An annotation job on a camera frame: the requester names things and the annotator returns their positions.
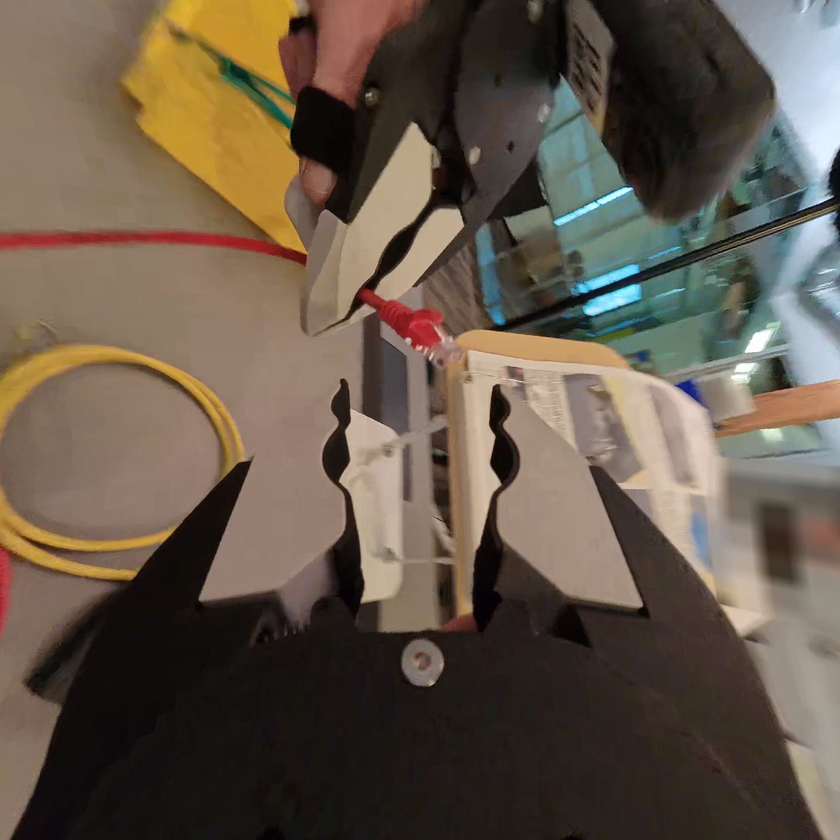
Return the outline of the wooden board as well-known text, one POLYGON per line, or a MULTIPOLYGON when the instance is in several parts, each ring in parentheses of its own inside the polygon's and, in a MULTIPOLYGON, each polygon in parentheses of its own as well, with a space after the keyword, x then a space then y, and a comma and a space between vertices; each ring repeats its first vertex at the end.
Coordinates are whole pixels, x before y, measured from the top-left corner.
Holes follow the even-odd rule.
MULTIPOLYGON (((503 355, 517 360, 552 364, 584 364, 630 371, 630 364, 613 349, 599 343, 552 339, 515 332, 472 330, 461 334, 457 342, 465 352, 503 355)), ((468 508, 463 488, 461 454, 465 436, 455 425, 458 412, 457 385, 467 372, 467 358, 451 364, 444 373, 448 420, 448 492, 452 534, 455 541, 453 570, 454 625, 463 624, 471 613, 471 562, 473 554, 467 541, 468 508)))

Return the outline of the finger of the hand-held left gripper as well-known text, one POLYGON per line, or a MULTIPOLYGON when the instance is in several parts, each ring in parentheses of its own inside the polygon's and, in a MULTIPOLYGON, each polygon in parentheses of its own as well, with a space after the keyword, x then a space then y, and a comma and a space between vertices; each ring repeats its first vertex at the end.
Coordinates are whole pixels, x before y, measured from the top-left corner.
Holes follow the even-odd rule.
POLYGON ((361 288, 373 279, 388 245, 418 220, 433 196, 433 146, 410 123, 371 192, 350 223, 319 210, 301 189, 288 186, 287 215, 307 250, 301 328, 310 337, 351 316, 361 288))
POLYGON ((400 298, 424 278, 464 226, 463 214, 455 206, 424 212, 388 245, 382 265, 365 289, 386 300, 400 298))

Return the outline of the printed instruction sheet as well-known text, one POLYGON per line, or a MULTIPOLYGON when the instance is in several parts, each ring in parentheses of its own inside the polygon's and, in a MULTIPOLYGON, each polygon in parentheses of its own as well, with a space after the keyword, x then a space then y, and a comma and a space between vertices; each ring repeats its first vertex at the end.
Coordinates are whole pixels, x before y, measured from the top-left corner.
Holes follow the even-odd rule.
POLYGON ((449 429, 455 434, 458 542, 468 568, 478 548, 491 494, 490 395, 505 385, 642 508, 700 578, 716 590, 723 464, 708 414, 675 386, 652 375, 603 365, 520 360, 469 351, 450 383, 449 429))

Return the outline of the person's left hand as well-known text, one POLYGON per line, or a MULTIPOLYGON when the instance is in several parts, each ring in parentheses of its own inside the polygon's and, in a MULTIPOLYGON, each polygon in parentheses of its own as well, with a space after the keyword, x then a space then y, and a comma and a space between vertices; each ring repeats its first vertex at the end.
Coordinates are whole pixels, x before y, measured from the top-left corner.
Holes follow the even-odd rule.
POLYGON ((347 169, 353 112, 380 43, 418 19, 422 1, 311 1, 278 43, 281 68, 296 103, 290 140, 303 193, 316 207, 328 201, 347 169))

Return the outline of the wooden beam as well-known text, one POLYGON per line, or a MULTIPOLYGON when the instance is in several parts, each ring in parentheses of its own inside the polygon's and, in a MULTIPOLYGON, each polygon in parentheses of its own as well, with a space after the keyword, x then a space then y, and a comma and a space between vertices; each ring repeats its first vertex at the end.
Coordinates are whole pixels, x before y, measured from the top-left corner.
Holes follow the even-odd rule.
POLYGON ((756 395, 753 411, 723 423, 715 438, 771 428, 804 426, 839 418, 839 380, 756 395))

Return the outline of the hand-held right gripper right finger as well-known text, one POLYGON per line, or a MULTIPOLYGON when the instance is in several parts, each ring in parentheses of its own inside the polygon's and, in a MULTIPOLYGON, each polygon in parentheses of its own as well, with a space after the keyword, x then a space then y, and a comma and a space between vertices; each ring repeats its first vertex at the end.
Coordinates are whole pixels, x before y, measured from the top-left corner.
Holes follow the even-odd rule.
POLYGON ((591 466, 511 388, 494 385, 490 495, 472 580, 472 611, 488 629, 502 604, 533 632, 552 632, 574 607, 644 613, 591 466))

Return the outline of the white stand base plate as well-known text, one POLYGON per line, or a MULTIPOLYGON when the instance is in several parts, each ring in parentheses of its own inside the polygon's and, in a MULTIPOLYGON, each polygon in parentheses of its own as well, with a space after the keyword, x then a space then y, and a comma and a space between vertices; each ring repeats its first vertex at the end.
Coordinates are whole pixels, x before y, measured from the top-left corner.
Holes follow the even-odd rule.
POLYGON ((350 493, 360 540, 362 603, 394 598, 403 583, 403 464, 396 433, 352 410, 345 431, 350 462, 341 477, 350 493))

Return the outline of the yellow plastic bin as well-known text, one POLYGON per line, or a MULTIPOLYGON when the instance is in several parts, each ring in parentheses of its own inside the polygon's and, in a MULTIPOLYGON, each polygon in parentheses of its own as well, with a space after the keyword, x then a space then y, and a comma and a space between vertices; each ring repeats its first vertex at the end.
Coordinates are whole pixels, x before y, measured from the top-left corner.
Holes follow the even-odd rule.
POLYGON ((306 258, 285 208, 295 102, 278 43, 299 2, 158 2, 122 77, 140 129, 279 246, 306 258))

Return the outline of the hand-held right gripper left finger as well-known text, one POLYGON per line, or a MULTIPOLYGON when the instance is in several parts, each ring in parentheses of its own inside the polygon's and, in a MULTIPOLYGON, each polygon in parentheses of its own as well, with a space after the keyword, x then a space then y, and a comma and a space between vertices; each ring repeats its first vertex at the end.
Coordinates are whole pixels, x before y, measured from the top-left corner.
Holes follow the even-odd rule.
POLYGON ((200 599, 275 597, 288 624, 336 599, 356 620, 361 541, 342 476, 350 464, 349 383, 324 386, 257 446, 200 599))

